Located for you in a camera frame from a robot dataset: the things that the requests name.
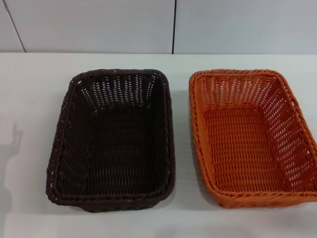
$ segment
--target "basket rim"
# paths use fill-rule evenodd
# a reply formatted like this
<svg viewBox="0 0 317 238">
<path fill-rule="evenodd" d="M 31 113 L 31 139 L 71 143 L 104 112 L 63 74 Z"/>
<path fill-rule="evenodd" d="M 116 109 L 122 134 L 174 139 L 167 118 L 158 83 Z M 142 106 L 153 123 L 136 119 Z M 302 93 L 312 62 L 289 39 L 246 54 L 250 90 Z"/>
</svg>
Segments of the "basket rim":
<svg viewBox="0 0 317 238">
<path fill-rule="evenodd" d="M 57 184 L 55 186 L 51 187 L 51 179 L 52 179 L 52 172 L 57 171 L 58 164 L 56 163 L 54 166 L 51 164 L 52 155 L 50 156 L 49 166 L 47 168 L 47 184 L 46 184 L 46 194 L 49 197 L 49 200 L 53 203 L 58 203 L 61 205 L 72 205 L 72 206 L 81 206 L 81 205 L 90 205 L 93 201 L 99 201 L 99 202 L 109 202 L 112 200 L 116 201 L 127 201 L 131 200 L 133 202 L 137 202 L 138 200 L 144 201 L 145 199 L 153 199 L 155 197 L 161 197 L 159 201 L 166 199 L 172 192 L 174 185 L 175 185 L 175 149 L 174 149 L 174 135 L 173 135 L 173 121 L 172 121 L 172 109 L 171 109 L 171 97 L 170 97 L 170 91 L 169 91 L 169 84 L 167 77 L 159 70 L 157 69 L 97 69 L 97 70 L 90 70 L 87 72 L 80 73 L 79 75 L 72 78 L 72 80 L 69 83 L 68 90 L 66 92 L 65 98 L 69 95 L 70 90 L 74 89 L 74 87 L 81 86 L 83 83 L 85 83 L 85 80 L 87 77 L 98 77 L 98 76 L 107 76 L 107 75 L 153 75 L 157 74 L 162 82 L 162 88 L 164 92 L 164 99 L 166 102 L 166 131 L 167 131 L 167 139 L 168 139 L 168 168 L 169 173 L 166 175 L 165 183 L 157 188 L 157 190 L 149 192 L 149 193 L 137 193 L 137 194 L 117 194 L 117 195 L 71 195 L 66 193 L 59 192 L 59 189 L 57 188 Z M 69 102 L 72 102 L 74 97 L 74 94 L 70 95 Z"/>
<path fill-rule="evenodd" d="M 199 126 L 194 126 L 195 117 L 197 117 L 197 86 L 196 81 L 206 75 L 212 76 L 252 76 L 252 75 L 261 75 L 261 74 L 271 74 L 271 76 L 275 77 L 278 82 L 280 88 L 283 90 L 283 93 L 287 97 L 287 103 L 291 107 L 292 112 L 296 116 L 302 131 L 305 134 L 304 140 L 308 142 L 310 145 L 310 149 L 312 151 L 312 156 L 317 162 L 317 145 L 313 139 L 313 136 L 308 129 L 306 121 L 303 117 L 303 113 L 299 108 L 299 104 L 292 93 L 286 79 L 277 71 L 270 69 L 255 69 L 255 70 L 239 70 L 239 69 L 214 69 L 214 70 L 203 70 L 198 71 L 192 74 L 189 80 L 189 92 L 190 92 L 190 110 L 191 110 L 191 123 L 192 123 L 192 131 L 194 137 L 195 151 L 196 157 L 199 163 L 200 171 L 203 177 L 203 182 L 207 190 L 215 197 L 220 200 L 231 200 L 231 202 L 244 202 L 245 197 L 248 198 L 248 202 L 257 201 L 257 202 L 268 202 L 269 201 L 280 201 L 287 198 L 288 202 L 311 202 L 317 201 L 317 191 L 298 191 L 298 192 L 285 192 L 285 191 L 224 191 L 218 189 L 214 183 L 211 181 L 212 172 L 208 171 L 205 160 L 201 153 L 201 142 L 199 140 L 200 129 Z"/>
</svg>

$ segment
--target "white table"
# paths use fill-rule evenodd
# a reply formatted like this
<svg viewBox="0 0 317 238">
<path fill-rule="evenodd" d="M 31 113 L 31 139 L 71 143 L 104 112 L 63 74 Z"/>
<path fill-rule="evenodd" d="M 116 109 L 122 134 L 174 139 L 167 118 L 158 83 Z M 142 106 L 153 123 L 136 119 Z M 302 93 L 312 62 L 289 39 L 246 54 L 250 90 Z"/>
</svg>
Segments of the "white table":
<svg viewBox="0 0 317 238">
<path fill-rule="evenodd" d="M 176 186 L 152 209 L 90 214 L 57 206 L 45 194 L 68 84 L 73 76 L 98 68 L 155 68 L 169 80 Z M 317 139 L 317 56 L 0 54 L 0 237 L 315 238 L 317 203 L 228 210 L 204 189 L 191 148 L 188 80 L 195 71 L 213 68 L 282 73 Z"/>
</svg>

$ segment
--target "basket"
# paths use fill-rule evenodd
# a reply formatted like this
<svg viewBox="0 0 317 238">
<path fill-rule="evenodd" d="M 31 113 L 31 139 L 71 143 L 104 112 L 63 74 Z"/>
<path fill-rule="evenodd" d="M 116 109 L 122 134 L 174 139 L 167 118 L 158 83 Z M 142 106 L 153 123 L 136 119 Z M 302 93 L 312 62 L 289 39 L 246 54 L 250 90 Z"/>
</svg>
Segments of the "basket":
<svg viewBox="0 0 317 238">
<path fill-rule="evenodd" d="M 153 69 L 99 69 L 74 77 L 47 169 L 46 194 L 88 212 L 139 210 L 175 184 L 171 98 Z"/>
<path fill-rule="evenodd" d="M 201 175 L 220 206 L 317 201 L 317 146 L 281 74 L 200 71 L 189 91 Z"/>
</svg>

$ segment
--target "white wall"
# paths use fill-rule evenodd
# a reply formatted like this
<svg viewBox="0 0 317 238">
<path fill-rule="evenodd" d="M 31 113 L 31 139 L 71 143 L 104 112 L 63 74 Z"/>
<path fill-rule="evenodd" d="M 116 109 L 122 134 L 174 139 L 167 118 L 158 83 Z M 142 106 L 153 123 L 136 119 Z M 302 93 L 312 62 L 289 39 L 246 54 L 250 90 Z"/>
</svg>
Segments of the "white wall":
<svg viewBox="0 0 317 238">
<path fill-rule="evenodd" d="M 179 0 L 175 53 L 317 54 L 317 0 Z"/>
<path fill-rule="evenodd" d="M 171 53 L 174 0 L 6 0 L 27 52 Z"/>
<path fill-rule="evenodd" d="M 9 14 L 0 0 L 0 52 L 23 52 Z"/>
</svg>

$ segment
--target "brown wicker basket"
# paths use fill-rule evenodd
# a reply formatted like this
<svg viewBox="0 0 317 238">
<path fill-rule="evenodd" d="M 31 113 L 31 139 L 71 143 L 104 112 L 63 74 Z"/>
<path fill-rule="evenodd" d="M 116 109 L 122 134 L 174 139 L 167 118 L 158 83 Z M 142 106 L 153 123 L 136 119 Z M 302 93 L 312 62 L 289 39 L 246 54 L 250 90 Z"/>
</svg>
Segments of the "brown wicker basket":
<svg viewBox="0 0 317 238">
<path fill-rule="evenodd" d="M 63 101 L 46 194 L 88 212 L 139 210 L 175 184 L 171 98 L 153 69 L 99 69 L 74 77 Z"/>
<path fill-rule="evenodd" d="M 189 91 L 197 160 L 220 206 L 317 201 L 317 145 L 281 74 L 200 71 Z"/>
</svg>

